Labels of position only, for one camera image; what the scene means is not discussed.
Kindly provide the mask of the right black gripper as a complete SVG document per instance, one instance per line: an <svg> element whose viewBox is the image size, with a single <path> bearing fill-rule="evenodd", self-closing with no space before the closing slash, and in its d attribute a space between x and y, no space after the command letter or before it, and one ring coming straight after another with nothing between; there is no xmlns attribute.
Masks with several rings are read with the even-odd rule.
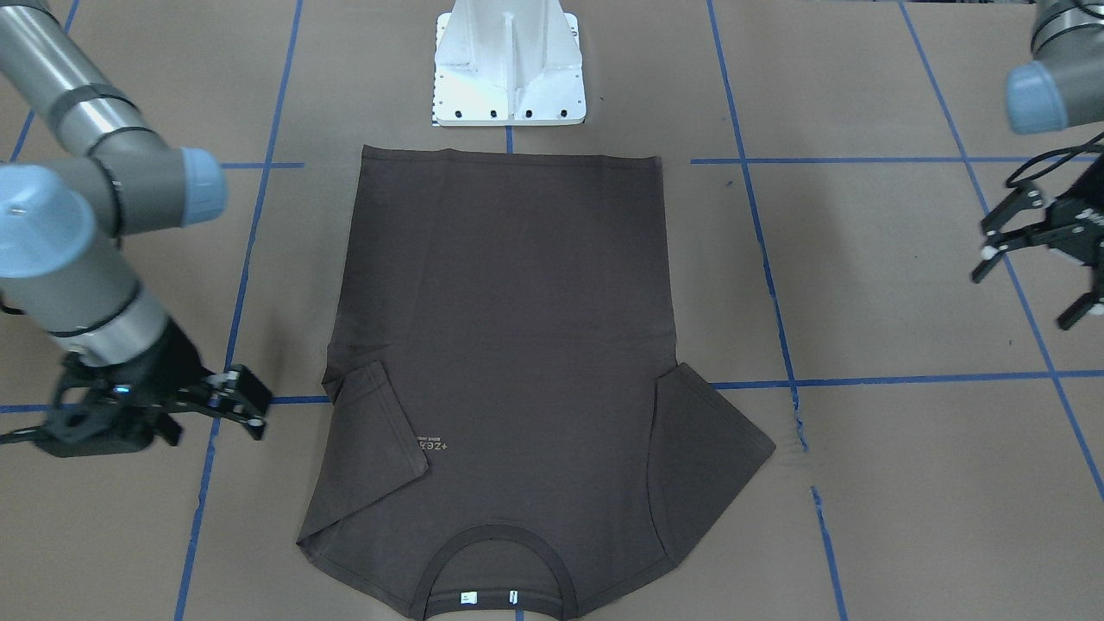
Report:
<svg viewBox="0 0 1104 621"><path fill-rule="evenodd" d="M34 445L55 457L125 455L162 439L174 448L183 429L174 413L198 412L264 439L272 390L248 366L210 373L197 346L176 322L168 322L153 346L118 365L88 366L78 354L63 371Z"/></svg>

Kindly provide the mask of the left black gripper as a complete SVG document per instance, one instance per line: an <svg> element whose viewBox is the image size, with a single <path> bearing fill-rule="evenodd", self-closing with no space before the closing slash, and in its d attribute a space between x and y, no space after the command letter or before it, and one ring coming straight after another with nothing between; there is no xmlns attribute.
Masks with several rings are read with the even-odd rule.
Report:
<svg viewBox="0 0 1104 621"><path fill-rule="evenodd" d="M1011 192L981 219L981 262L970 272L970 282L981 283L1008 253L1022 248L1041 248L1062 253L1081 265L1101 264L1101 169L1089 168L1057 199L1030 180L1010 182ZM1044 212L1041 221L1011 231L1002 227L1029 210ZM1081 319L1103 315L1103 294L1089 291L1057 316L1057 327L1066 331Z"/></svg>

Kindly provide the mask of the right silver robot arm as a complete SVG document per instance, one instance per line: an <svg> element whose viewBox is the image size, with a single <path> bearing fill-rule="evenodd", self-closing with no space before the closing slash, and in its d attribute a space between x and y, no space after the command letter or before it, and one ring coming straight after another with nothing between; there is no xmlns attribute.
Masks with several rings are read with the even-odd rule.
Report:
<svg viewBox="0 0 1104 621"><path fill-rule="evenodd" d="M3 434L55 457L127 455L197 412L263 439L273 394L243 365L209 370L123 256L123 236L209 223L229 201L216 157L173 148L43 1L4 1L3 76L67 157L3 164L3 309L64 351L41 424Z"/></svg>

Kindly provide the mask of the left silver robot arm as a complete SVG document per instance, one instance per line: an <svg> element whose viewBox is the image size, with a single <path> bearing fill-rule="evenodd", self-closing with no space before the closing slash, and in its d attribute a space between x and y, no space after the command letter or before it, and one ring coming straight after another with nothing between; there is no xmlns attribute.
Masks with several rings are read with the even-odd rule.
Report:
<svg viewBox="0 0 1104 621"><path fill-rule="evenodd" d="M1006 112L1018 135L1061 131L1103 118L1103 15L1100 1L1038 1L1032 62L1006 78ZM1037 181L1079 156L1095 159L1064 192L1050 197ZM1103 157L1101 135L1041 152L1005 181L1009 193L981 218L981 283L1008 253L1048 248L1089 269L1089 291L1057 318L1061 330L1100 316L1103 306Z"/></svg>

